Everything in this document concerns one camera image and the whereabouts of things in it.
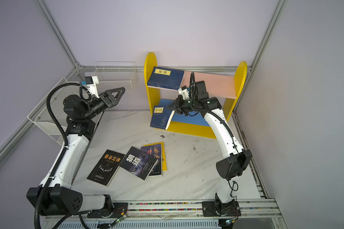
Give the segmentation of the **navy blue book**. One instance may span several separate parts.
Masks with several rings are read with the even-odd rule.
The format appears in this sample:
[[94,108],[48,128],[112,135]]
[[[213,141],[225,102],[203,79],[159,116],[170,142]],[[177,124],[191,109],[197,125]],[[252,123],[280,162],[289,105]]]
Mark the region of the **navy blue book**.
[[148,82],[157,82],[160,84],[174,84],[181,87],[184,78],[184,71],[154,67]]
[[179,89],[179,87],[177,85],[174,84],[160,84],[157,82],[148,82],[147,86],[150,88],[158,88],[158,89],[165,89],[165,90],[175,90],[177,91]]
[[174,111],[165,106],[155,106],[150,127],[167,130],[170,126]]

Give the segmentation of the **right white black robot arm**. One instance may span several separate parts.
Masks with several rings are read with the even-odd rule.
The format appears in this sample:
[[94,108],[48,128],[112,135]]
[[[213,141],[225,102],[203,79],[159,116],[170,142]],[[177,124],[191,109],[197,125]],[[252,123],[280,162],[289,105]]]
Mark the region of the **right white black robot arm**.
[[209,96],[203,81],[192,81],[189,87],[180,88],[178,93],[178,97],[168,108],[179,115],[200,114],[213,130],[222,151],[223,159],[216,163],[221,179],[211,207],[212,213],[217,216],[240,216],[235,195],[239,189],[237,179],[247,169],[252,159],[251,151],[244,149],[238,142],[228,125],[219,100]]

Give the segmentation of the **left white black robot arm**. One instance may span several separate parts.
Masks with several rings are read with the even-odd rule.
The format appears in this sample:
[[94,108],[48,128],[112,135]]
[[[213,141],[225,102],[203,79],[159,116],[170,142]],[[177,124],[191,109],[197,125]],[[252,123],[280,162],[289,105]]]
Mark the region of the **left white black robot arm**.
[[108,215],[114,206],[109,195],[85,195],[72,189],[72,185],[88,145],[92,140],[98,114],[119,103],[125,88],[106,90],[99,96],[91,95],[90,100],[77,94],[67,96],[63,101],[67,116],[67,128],[63,129],[51,110],[46,106],[64,139],[62,148],[49,173],[35,188],[29,188],[26,197],[34,206],[34,217],[73,216],[80,213],[101,211]]

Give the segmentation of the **dark blue yellow-edged book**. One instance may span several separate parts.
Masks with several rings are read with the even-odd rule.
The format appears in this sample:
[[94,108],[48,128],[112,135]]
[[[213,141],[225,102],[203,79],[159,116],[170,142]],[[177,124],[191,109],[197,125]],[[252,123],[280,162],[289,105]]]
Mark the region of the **dark blue yellow-edged book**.
[[158,142],[154,144],[144,145],[143,147],[141,147],[141,150],[157,159],[157,163],[153,167],[153,170],[151,171],[149,176],[150,177],[162,176],[162,173],[164,171],[167,171],[164,143]]

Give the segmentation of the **black wolf cover book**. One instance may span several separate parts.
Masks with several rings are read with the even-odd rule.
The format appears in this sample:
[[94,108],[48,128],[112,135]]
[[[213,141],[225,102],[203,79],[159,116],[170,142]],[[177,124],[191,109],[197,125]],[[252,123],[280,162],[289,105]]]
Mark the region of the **black wolf cover book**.
[[157,161],[158,159],[154,156],[135,147],[131,147],[119,166],[138,178],[146,180],[157,164]]

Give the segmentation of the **black antler cover book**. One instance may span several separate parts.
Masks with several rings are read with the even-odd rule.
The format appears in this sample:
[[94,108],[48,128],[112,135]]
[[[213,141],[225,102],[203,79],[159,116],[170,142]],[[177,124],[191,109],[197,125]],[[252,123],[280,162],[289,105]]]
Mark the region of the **black antler cover book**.
[[106,150],[102,158],[97,162],[91,173],[88,175],[87,180],[108,186],[114,178],[124,157],[125,154]]

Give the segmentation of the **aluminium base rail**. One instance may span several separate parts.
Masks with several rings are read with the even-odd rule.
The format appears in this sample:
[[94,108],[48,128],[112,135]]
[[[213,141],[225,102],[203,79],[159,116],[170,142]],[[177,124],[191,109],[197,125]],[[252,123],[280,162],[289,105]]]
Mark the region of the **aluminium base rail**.
[[207,200],[130,201],[116,216],[90,219],[69,217],[60,229],[286,229],[284,217],[274,199],[241,199],[227,214],[218,214]]

